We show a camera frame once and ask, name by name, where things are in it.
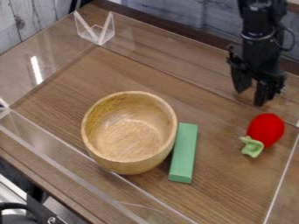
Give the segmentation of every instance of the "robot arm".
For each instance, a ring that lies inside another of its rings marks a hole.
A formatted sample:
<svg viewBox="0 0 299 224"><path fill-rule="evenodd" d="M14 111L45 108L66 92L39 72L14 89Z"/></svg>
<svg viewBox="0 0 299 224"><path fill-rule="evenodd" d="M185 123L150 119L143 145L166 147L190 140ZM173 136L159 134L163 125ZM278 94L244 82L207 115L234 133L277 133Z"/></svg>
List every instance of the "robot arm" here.
<svg viewBox="0 0 299 224"><path fill-rule="evenodd" d="M286 82L278 59L284 50L292 50L284 48L288 29L281 23L288 3L286 0L238 0L238 8L244 18L244 46L229 46L232 76L240 93L257 80L254 104L264 106L281 94Z"/></svg>

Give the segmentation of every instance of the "cable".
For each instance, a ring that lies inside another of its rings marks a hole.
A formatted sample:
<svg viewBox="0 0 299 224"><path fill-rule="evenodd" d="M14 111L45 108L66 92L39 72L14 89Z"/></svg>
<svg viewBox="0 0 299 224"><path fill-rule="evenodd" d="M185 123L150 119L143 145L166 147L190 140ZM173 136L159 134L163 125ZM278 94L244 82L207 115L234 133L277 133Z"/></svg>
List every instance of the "cable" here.
<svg viewBox="0 0 299 224"><path fill-rule="evenodd" d="M288 48L288 47L284 47L282 45L280 45L280 43L277 42L277 39L274 38L274 41L276 41L276 44L277 44L277 46L284 50L284 51L286 51L286 52L292 52L293 50L294 50L294 48L296 48L296 34L294 34L294 32L289 29L289 28L286 28L286 27L284 27L284 30L285 31L288 31L289 33L292 33L292 36L293 36L293 44L292 44L292 46Z"/></svg>

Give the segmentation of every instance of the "green sponge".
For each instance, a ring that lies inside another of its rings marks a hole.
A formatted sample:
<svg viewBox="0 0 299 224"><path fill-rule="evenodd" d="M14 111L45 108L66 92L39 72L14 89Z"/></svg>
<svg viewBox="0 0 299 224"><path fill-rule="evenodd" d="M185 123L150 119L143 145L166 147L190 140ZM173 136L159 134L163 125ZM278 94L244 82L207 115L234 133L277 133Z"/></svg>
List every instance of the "green sponge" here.
<svg viewBox="0 0 299 224"><path fill-rule="evenodd" d="M175 145L173 150L173 164L169 174L171 181L191 183L193 167L197 151L199 126L191 123L179 123Z"/></svg>

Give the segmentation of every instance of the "bowl rim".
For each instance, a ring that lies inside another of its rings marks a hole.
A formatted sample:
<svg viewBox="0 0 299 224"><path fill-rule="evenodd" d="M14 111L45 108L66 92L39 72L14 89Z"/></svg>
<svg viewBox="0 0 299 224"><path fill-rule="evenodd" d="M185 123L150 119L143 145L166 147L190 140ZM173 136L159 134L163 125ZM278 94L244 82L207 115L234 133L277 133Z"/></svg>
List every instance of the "bowl rim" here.
<svg viewBox="0 0 299 224"><path fill-rule="evenodd" d="M154 155L150 155L147 157L143 157L138 160L126 161L126 162L115 160L111 157L106 157L102 153L99 153L99 151L94 147L93 143L90 142L87 131L86 131L87 120L90 118L90 114L94 111L95 107L102 102L105 102L107 99L111 99L111 98L117 97L118 95L147 95L147 96L150 96L151 98L158 100L167 107L169 113L171 114L171 120L173 120L171 134L170 134L167 140L165 141L163 145L159 147L158 153L155 153ZM101 158L106 159L107 161L122 163L122 164L131 164L131 163L137 163L137 162L141 162L141 161L146 161L147 159L159 155L163 152L163 149L166 149L170 146L170 144L173 143L173 141L175 139L175 136L177 136L177 130L178 130L178 118L177 118L177 114L174 112L174 108L171 107L169 102L161 96L158 96L155 94L151 94L149 92L145 92L145 91L123 91L123 92L117 92L117 93L110 94L106 97L103 97L99 101L97 101L97 103L89 109L89 112L86 113L86 115L83 117L82 126L81 126L81 134L82 134L83 142L85 142L89 150L93 151L94 154L97 154Z"/></svg>

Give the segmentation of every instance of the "red strawberry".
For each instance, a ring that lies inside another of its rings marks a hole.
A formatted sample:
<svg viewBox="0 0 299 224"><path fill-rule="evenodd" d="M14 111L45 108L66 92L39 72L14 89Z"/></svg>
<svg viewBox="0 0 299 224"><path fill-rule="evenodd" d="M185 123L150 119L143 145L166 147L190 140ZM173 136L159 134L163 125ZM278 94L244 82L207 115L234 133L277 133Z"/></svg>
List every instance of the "red strawberry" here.
<svg viewBox="0 0 299 224"><path fill-rule="evenodd" d="M256 158L264 148L269 148L284 136L286 124L276 114L258 115L248 128L248 137L241 140L248 144L242 153Z"/></svg>

